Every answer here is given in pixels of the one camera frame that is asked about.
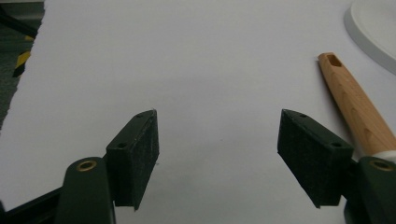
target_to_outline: wooden handle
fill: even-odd
[[[332,97],[349,128],[361,142],[364,153],[396,150],[396,138],[364,93],[355,78],[333,53],[318,56],[319,64]]]

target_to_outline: white paper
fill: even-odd
[[[158,111],[160,158],[118,223],[345,223],[277,154],[282,108],[354,143],[318,69],[333,51],[396,129],[396,76],[347,35],[350,1],[48,0],[0,139],[6,209]]]

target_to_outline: dark floor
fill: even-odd
[[[38,28],[44,16],[42,2],[0,4],[0,7],[10,16]],[[17,60],[20,54],[33,46],[33,39],[23,35],[3,24],[0,24],[0,130],[10,107],[12,96],[18,88],[20,78],[14,76]]]

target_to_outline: hole in handle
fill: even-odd
[[[327,55],[327,58],[329,59],[329,62],[332,66],[337,66],[337,67],[343,66],[340,60],[338,60],[338,58],[335,55],[333,54]]]

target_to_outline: white plastic part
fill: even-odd
[[[383,151],[375,153],[372,157],[377,157],[386,161],[393,161],[396,163],[396,150]]]
[[[396,1],[356,0],[344,23],[355,43],[396,75]]]

